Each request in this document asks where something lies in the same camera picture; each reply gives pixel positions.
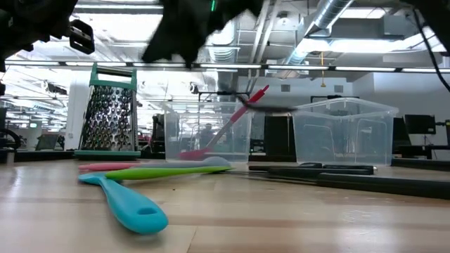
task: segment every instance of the blue spatula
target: blue spatula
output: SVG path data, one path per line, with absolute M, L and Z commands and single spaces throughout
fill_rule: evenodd
M 82 174 L 78 179 L 102 187 L 111 212 L 125 228 L 140 234 L 158 233 L 166 228 L 167 217 L 153 201 L 107 179 L 105 173 Z

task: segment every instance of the green led light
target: green led light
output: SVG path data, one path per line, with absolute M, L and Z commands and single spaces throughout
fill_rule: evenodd
M 216 0 L 212 0 L 211 2 L 211 11 L 215 11 L 216 10 Z

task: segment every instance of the plastic storage container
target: plastic storage container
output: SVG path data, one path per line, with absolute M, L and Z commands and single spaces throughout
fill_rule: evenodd
M 237 103 L 163 104 L 166 160 L 180 160 L 180 153 L 203 149 L 242 105 Z M 252 113 L 246 112 L 218 140 L 206 157 L 247 162 L 250 152 Z
M 397 108 L 336 98 L 298 109 L 293 115 L 298 163 L 391 164 Z

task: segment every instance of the silicone spatula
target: silicone spatula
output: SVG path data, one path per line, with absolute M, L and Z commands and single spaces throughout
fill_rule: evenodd
M 109 171 L 105 177 L 115 180 L 156 179 L 166 176 L 194 173 L 214 173 L 233 169 L 231 164 L 221 157 L 208 157 L 201 162 L 168 162 L 165 164 L 139 165 L 131 169 Z
M 108 171 L 108 170 L 116 170 L 116 169 L 128 169 L 135 165 L 139 164 L 138 162 L 102 162 L 102 163 L 94 163 L 94 164 L 83 164 L 78 166 L 80 170 L 87 171 Z
M 153 201 L 107 179 L 104 172 L 82 174 L 78 179 L 102 187 L 111 212 L 125 228 L 146 235 L 158 233 L 167 227 L 165 213 Z
M 265 91 L 268 88 L 269 88 L 269 85 L 266 85 L 263 89 L 260 89 L 259 91 L 257 91 L 248 100 L 248 102 L 249 103 L 257 102 L 259 99 L 261 99 L 265 95 Z M 231 119 L 227 123 L 225 123 L 225 125 L 219 130 L 219 132 L 217 132 L 217 134 L 206 145 L 205 148 L 199 149 L 199 150 L 192 150 L 192 151 L 182 152 L 182 153 L 179 154 L 179 157 L 182 160 L 197 160 L 197 159 L 200 159 L 201 157 L 203 157 L 205 155 L 205 153 L 207 153 L 207 152 L 212 150 L 214 145 L 216 145 L 217 141 L 228 131 L 228 129 L 230 129 L 231 126 L 233 126 L 233 124 L 235 122 L 238 121 L 238 119 L 240 119 L 242 117 L 242 115 L 244 115 L 245 112 L 247 112 L 247 108 L 245 106 L 241 107 L 239 110 L 234 112 L 233 115 L 231 115 Z

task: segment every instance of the desk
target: desk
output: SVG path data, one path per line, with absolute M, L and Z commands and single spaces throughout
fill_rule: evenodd
M 433 150 L 450 150 L 450 145 L 401 145 L 396 147 L 394 154 L 401 155 L 402 158 L 424 156 L 431 160 Z
M 230 174 L 129 183 L 156 201 L 170 223 L 157 236 L 134 235 L 111 216 L 99 187 L 78 184 L 77 165 L 66 160 L 0 167 L 2 252 L 442 253 L 450 248 L 449 201 Z M 379 168 L 379 174 L 450 180 L 441 171 Z

